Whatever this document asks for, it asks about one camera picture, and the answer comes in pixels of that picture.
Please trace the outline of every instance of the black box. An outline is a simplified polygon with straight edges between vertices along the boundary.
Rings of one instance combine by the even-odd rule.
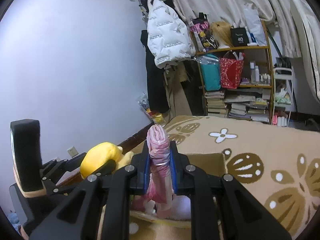
[[[231,29],[231,39],[234,47],[248,46],[249,43],[245,28]]]

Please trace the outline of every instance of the white wall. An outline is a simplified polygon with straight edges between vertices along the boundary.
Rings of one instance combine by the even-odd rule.
[[[137,0],[14,0],[0,22],[0,205],[12,209],[10,122],[41,124],[43,162],[150,123]]]
[[[274,25],[268,26],[275,42],[278,45],[278,48],[282,52],[282,43],[280,39],[279,28],[276,28]],[[272,53],[272,62],[276,63],[276,57],[278,53],[270,41],[271,53]],[[297,100],[297,108],[299,113],[305,114],[314,114],[320,115],[320,104],[313,97],[310,87],[308,85],[306,74],[304,71],[303,60],[302,58],[291,59],[291,65],[294,72],[294,93]]]

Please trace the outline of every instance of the white cart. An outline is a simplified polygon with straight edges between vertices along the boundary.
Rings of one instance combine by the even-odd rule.
[[[284,75],[284,74],[279,74],[278,72],[280,70],[285,70],[290,72],[291,74],[289,75]],[[274,98],[273,98],[273,113],[272,113],[272,119],[273,116],[275,115],[275,108],[276,107],[282,107],[285,108],[286,112],[289,112],[289,116],[287,118],[287,126],[289,126],[289,121],[291,117],[291,111],[292,111],[292,106],[293,106],[293,75],[292,75],[292,70],[290,68],[274,68],[273,69],[273,77],[274,77]],[[276,80],[286,80],[286,85],[287,85],[287,91],[288,94],[290,95],[290,100],[291,104],[281,104],[276,102]]]

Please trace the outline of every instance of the white puffer jacket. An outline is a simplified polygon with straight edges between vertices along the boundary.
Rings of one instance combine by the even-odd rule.
[[[196,53],[187,26],[165,0],[148,0],[148,47],[158,68],[190,60]]]

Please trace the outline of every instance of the rolled pink bag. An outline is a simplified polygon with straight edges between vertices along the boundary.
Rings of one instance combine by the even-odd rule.
[[[148,196],[156,202],[157,215],[164,219],[172,208],[172,181],[170,174],[170,141],[161,125],[153,125],[148,131],[147,144],[151,158]]]

